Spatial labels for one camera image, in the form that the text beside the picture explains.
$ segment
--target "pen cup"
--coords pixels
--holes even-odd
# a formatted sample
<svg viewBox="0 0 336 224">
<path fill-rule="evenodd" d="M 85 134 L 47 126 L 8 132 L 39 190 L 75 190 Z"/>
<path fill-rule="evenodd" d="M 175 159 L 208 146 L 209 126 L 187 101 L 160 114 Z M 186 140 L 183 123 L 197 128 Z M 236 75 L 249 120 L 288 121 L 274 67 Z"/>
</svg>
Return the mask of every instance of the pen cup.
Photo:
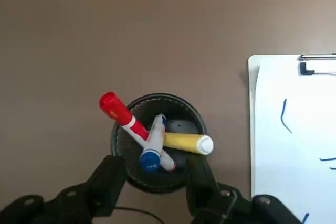
<svg viewBox="0 0 336 224">
<path fill-rule="evenodd" d="M 136 119 L 150 131 L 154 118 L 162 113 L 166 116 L 166 131 L 205 135 L 205 123 L 197 110 L 187 101 L 166 93 L 148 94 L 131 102 L 127 108 Z M 122 156 L 127 165 L 127 181 L 134 187 L 149 193 L 171 193 L 184 187 L 184 164 L 189 155 L 197 155 L 172 148 L 164 150 L 176 162 L 176 169 L 167 172 L 159 168 L 147 173 L 140 165 L 142 147 L 118 124 L 111 134 L 111 152 Z"/>
</svg>

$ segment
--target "blue ink marking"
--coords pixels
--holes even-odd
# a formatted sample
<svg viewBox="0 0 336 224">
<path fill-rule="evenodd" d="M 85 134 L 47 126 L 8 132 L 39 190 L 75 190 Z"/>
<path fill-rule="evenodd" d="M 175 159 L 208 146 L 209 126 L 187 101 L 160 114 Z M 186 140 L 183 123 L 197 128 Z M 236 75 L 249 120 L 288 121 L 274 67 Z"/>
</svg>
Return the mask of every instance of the blue ink marking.
<svg viewBox="0 0 336 224">
<path fill-rule="evenodd" d="M 305 217 L 303 218 L 302 224 L 306 223 L 306 220 L 308 219 L 308 217 L 309 217 L 309 213 L 306 213 Z"/>
<path fill-rule="evenodd" d="M 291 134 L 293 134 L 292 131 L 289 129 L 289 127 L 287 127 L 287 125 L 285 125 L 285 122 L 283 121 L 283 120 L 284 120 L 283 115 L 285 114 L 286 103 L 287 103 L 287 98 L 283 101 L 283 106 L 282 106 L 282 112 L 281 112 L 280 119 L 281 119 L 281 122 L 282 122 L 283 126 L 284 126 L 284 127 L 291 133 Z"/>
<path fill-rule="evenodd" d="M 332 160 L 336 160 L 336 157 L 332 157 L 332 158 L 320 158 L 320 161 L 332 161 Z"/>
</svg>

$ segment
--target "blue marker cap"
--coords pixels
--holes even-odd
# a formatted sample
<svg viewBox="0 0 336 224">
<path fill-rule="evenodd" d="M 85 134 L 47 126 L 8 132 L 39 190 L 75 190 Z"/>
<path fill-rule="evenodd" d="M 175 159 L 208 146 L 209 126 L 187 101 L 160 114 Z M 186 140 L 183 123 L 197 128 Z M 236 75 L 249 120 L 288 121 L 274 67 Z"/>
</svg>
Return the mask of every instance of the blue marker cap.
<svg viewBox="0 0 336 224">
<path fill-rule="evenodd" d="M 140 166 L 148 173 L 156 171 L 160 167 L 160 155 L 155 150 L 147 150 L 140 156 Z"/>
</svg>

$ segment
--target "cable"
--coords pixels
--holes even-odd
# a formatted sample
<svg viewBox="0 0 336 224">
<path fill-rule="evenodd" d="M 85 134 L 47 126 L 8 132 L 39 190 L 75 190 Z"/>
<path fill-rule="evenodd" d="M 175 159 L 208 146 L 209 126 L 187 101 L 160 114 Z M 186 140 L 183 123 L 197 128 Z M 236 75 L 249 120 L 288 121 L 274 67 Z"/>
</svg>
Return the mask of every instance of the cable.
<svg viewBox="0 0 336 224">
<path fill-rule="evenodd" d="M 138 209 L 138 208 L 132 208 L 132 207 L 115 207 L 114 209 L 115 210 L 123 210 L 123 211 L 139 212 L 141 214 L 151 216 L 154 219 L 156 219 L 158 222 L 160 222 L 161 224 L 164 224 L 163 220 L 161 220 L 158 216 L 156 216 L 155 214 L 152 214 L 151 212 L 147 212 L 145 210 L 141 210 L 141 209 Z"/>
</svg>

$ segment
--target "marker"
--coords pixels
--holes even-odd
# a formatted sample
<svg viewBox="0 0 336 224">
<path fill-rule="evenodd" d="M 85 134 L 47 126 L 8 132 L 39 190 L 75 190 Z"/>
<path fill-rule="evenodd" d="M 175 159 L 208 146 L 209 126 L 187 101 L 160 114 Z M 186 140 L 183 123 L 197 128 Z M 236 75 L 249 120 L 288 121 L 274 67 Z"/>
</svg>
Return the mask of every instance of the marker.
<svg viewBox="0 0 336 224">
<path fill-rule="evenodd" d="M 104 94 L 99 100 L 99 107 L 114 119 L 142 147 L 147 146 L 148 131 L 135 118 L 129 109 L 119 100 L 114 92 Z M 161 151 L 160 165 L 168 172 L 175 170 L 175 161 L 164 150 Z"/>
<path fill-rule="evenodd" d="M 214 142 L 208 135 L 170 133 L 164 134 L 163 145 L 166 147 L 208 155 L 214 149 Z"/>
<path fill-rule="evenodd" d="M 141 168 L 146 172 L 154 172 L 160 166 L 160 153 L 162 152 L 165 129 L 166 117 L 159 114 L 153 121 L 151 132 L 147 138 L 148 144 L 140 156 Z"/>
</svg>

